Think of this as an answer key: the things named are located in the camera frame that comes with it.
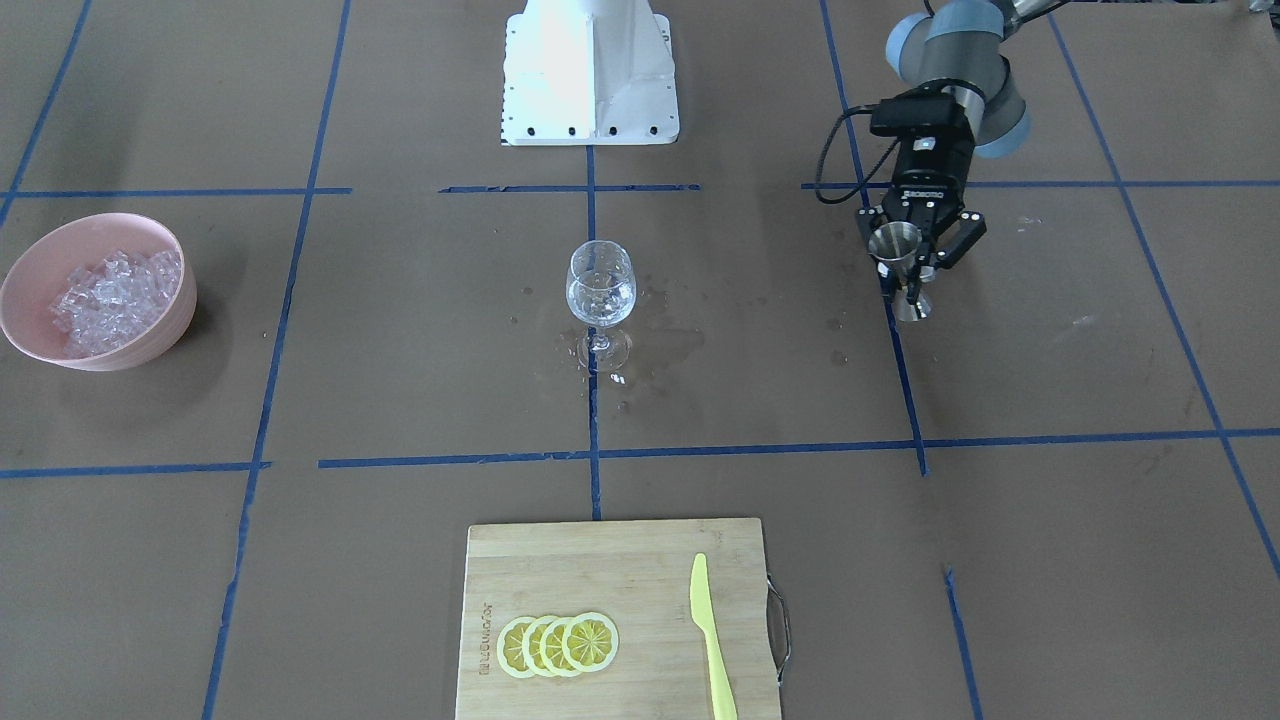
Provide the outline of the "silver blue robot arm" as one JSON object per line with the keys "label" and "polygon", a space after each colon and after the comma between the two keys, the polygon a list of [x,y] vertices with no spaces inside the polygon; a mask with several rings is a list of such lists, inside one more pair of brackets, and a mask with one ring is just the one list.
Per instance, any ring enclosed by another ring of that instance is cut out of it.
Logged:
{"label": "silver blue robot arm", "polygon": [[948,1],[900,20],[884,55],[906,90],[876,104],[869,129],[890,138],[893,169],[882,199],[859,213],[867,251],[897,316],[931,314],[925,284],[984,236],[966,206],[975,158],[1002,158],[1030,133],[1030,114],[1002,44],[1048,15],[1055,1]]}

